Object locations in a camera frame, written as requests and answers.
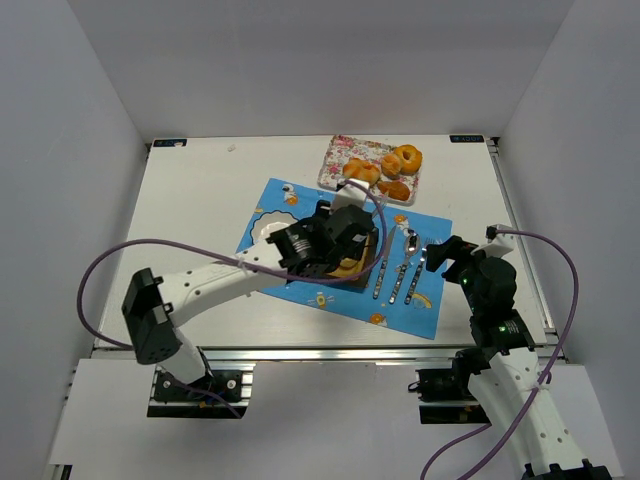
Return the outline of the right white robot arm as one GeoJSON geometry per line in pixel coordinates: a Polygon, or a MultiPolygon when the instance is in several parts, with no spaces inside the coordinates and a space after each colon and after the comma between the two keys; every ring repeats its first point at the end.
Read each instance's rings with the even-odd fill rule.
{"type": "Polygon", "coordinates": [[[476,245],[452,236],[425,247],[424,267],[460,286],[471,310],[475,345],[456,353],[449,372],[428,380],[425,398],[444,392],[473,397],[491,428],[500,432],[496,445],[468,472],[479,473],[504,447],[523,479],[608,479],[579,448],[549,390],[555,361],[541,364],[535,343],[515,308],[516,270],[505,260],[517,231],[498,226],[476,245]]]}

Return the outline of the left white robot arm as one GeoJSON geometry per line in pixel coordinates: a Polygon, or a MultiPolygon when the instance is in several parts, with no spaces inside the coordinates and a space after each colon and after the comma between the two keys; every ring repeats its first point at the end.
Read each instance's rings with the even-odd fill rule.
{"type": "Polygon", "coordinates": [[[210,375],[204,356],[181,332],[192,318],[227,301],[291,281],[323,283],[353,257],[376,227],[356,205],[315,213],[235,254],[200,268],[156,276],[133,274],[122,314],[136,360],[159,365],[179,382],[195,385],[210,375]]]}

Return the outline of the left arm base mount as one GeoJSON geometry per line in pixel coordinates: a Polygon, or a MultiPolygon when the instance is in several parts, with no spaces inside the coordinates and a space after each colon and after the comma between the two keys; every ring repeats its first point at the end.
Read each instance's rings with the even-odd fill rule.
{"type": "Polygon", "coordinates": [[[162,367],[157,367],[150,390],[147,416],[165,419],[239,420],[248,408],[253,367],[249,363],[210,361],[209,369],[213,380],[196,386],[196,389],[209,390],[219,395],[236,414],[210,395],[178,386],[169,373],[162,367]]]}

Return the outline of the small round bun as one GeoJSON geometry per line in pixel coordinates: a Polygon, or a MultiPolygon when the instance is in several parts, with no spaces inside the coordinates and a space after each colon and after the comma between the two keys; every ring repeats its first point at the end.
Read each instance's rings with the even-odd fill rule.
{"type": "Polygon", "coordinates": [[[363,265],[363,259],[355,260],[351,258],[345,258],[340,262],[340,264],[334,271],[329,273],[329,275],[335,278],[350,277],[360,273],[363,269],[363,265]]]}

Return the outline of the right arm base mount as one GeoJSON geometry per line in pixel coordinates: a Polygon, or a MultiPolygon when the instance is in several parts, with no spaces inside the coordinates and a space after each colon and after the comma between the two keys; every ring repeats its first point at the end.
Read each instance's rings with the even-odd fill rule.
{"type": "Polygon", "coordinates": [[[485,354],[475,347],[457,352],[449,368],[418,370],[417,380],[407,390],[419,398],[420,423],[488,424],[484,409],[468,389],[471,375],[488,368],[485,354]]]}

